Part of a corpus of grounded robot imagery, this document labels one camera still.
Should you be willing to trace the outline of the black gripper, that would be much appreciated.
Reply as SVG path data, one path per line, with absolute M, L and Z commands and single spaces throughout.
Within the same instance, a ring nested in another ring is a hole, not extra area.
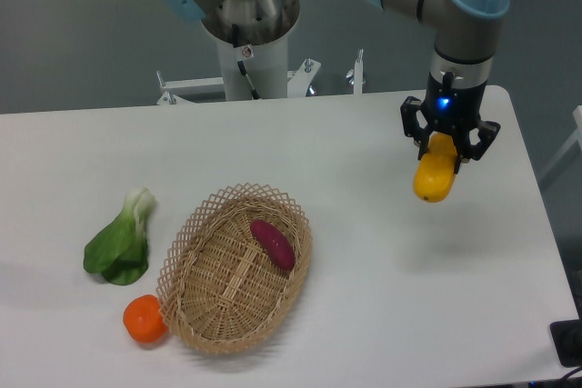
M 454 173 L 462 164 L 471 160 L 479 161 L 491 144 L 496 140 L 501 125 L 497 122 L 483 121 L 480 106 L 487 82 L 470 88 L 452 87 L 442 90 L 442 84 L 432 75 L 428 77 L 424 101 L 408 96 L 400 106 L 404 134 L 412 138 L 418 147 L 417 159 L 421 160 L 428 151 L 430 136 L 436 130 L 451 133 L 457 151 Z M 470 132 L 477 130 L 478 142 L 471 143 Z

